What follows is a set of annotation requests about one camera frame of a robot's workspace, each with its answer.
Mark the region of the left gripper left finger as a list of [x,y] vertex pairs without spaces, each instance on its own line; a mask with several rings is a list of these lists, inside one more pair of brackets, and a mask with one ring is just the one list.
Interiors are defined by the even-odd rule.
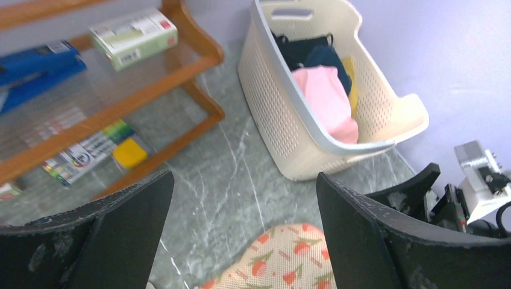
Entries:
[[157,172],[106,197],[1,228],[2,288],[146,288],[174,176]]

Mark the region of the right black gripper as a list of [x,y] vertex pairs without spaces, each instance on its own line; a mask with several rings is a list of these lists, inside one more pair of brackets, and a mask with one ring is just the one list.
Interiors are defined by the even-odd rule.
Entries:
[[487,185],[474,188],[469,183],[458,187],[447,184],[444,196],[428,212],[428,217],[425,197],[439,175],[439,165],[430,163],[409,180],[366,196],[410,217],[453,231],[490,238],[510,237],[502,220],[510,208],[508,186],[492,192]]

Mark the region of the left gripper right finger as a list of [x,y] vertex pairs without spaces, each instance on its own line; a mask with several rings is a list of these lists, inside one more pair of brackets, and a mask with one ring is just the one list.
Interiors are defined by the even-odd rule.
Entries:
[[510,240],[431,225],[320,173],[316,193],[338,288],[509,288]]

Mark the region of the floral mesh laundry bag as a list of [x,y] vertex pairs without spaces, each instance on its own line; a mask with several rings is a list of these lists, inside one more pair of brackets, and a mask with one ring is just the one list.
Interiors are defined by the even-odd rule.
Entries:
[[274,226],[203,288],[336,288],[324,233],[307,223]]

